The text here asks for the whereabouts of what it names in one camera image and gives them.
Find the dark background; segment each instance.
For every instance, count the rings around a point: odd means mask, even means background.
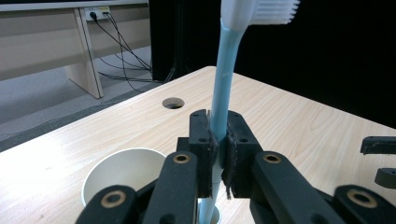
[[[387,1],[303,0],[288,25],[252,25],[234,71],[396,128],[396,13]],[[150,0],[154,77],[216,65],[219,0]]]

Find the cup rim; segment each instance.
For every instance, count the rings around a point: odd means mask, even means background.
[[[161,152],[158,151],[158,150],[154,150],[154,149],[152,149],[152,148],[149,148],[149,147],[130,147],[130,148],[125,148],[125,149],[122,149],[122,150],[120,150],[120,151],[116,151],[116,152],[113,152],[113,153],[107,155],[107,156],[104,157],[103,159],[99,160],[99,162],[97,162],[97,163],[91,168],[91,170],[88,172],[88,174],[85,176],[84,182],[82,183],[81,193],[80,193],[81,201],[82,201],[82,204],[84,205],[84,207],[87,206],[87,203],[85,202],[85,199],[84,199],[85,184],[87,183],[88,177],[90,177],[90,175],[91,175],[91,173],[93,172],[93,170],[94,170],[100,163],[102,163],[103,161],[107,160],[108,158],[110,158],[110,157],[112,157],[112,156],[114,156],[114,155],[116,155],[116,154],[119,154],[119,153],[121,153],[121,152],[123,152],[123,151],[130,151],[130,150],[137,150],[137,149],[144,149],[144,150],[153,151],[153,152],[156,152],[156,153],[162,155],[164,158],[166,158],[166,155],[165,155],[165,154],[161,153]]]

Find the bolt hole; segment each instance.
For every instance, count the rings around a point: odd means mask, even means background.
[[[276,155],[265,155],[264,160],[270,163],[280,163],[280,158]]]
[[[346,196],[350,201],[366,208],[375,208],[378,206],[376,199],[363,190],[350,189]]]
[[[115,203],[115,202],[117,202],[119,199],[121,199],[121,196],[120,196],[119,194],[113,194],[113,195],[110,195],[110,196],[107,198],[107,201],[108,201],[109,203]]]
[[[179,109],[183,105],[184,101],[176,97],[171,97],[163,101],[163,106],[168,109]]]
[[[113,208],[122,204],[126,199],[126,195],[121,190],[114,190],[106,194],[102,200],[101,205],[105,208]]]
[[[190,158],[188,155],[179,154],[179,155],[176,155],[176,156],[174,157],[174,162],[175,162],[175,163],[180,163],[180,164],[182,164],[182,163],[189,162],[190,159],[191,159],[191,158]]]
[[[355,198],[356,198],[357,200],[363,202],[363,203],[368,203],[368,202],[370,202],[370,199],[369,199],[369,198],[367,198],[366,196],[361,195],[361,194],[355,194]]]

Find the round hole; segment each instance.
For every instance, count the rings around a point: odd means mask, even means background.
[[[272,154],[270,154],[270,155],[265,155],[265,156],[264,156],[264,160],[265,160],[265,161],[268,161],[268,162],[270,162],[270,163],[280,163],[280,158],[279,158],[278,156],[272,155]]]
[[[163,101],[163,106],[168,109],[179,109],[183,105],[184,101],[176,97],[171,97]]]
[[[101,200],[101,205],[105,208],[117,207],[125,202],[126,195],[121,190],[114,190],[105,195]]]
[[[176,219],[172,214],[165,214],[160,218],[160,224],[175,224]]]
[[[324,216],[320,215],[320,214],[312,215],[311,216],[311,222],[315,223],[315,224],[327,224],[327,223],[329,223],[327,221],[327,219]]]
[[[347,193],[346,196],[350,201],[353,203],[356,203],[362,207],[366,208],[375,208],[378,206],[376,199],[371,196],[369,193],[363,190],[357,190],[357,189],[350,189]]]
[[[174,162],[175,163],[186,163],[190,161],[190,157],[186,154],[178,154],[174,157]]]
[[[108,196],[107,201],[110,203],[115,203],[120,199],[121,199],[121,196],[119,194],[113,194],[113,195]]]

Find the gray floor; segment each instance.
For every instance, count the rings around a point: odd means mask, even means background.
[[[150,63],[150,47],[136,49],[134,54]],[[103,57],[108,64],[122,67],[120,54]],[[124,53],[126,68],[140,65],[130,53]],[[96,59],[99,72],[123,77],[123,70]],[[148,70],[125,70],[128,77],[151,79]],[[67,78],[64,68],[0,81],[0,152],[40,134],[91,113],[131,98],[161,84],[116,80],[101,76],[104,97],[95,99]]]

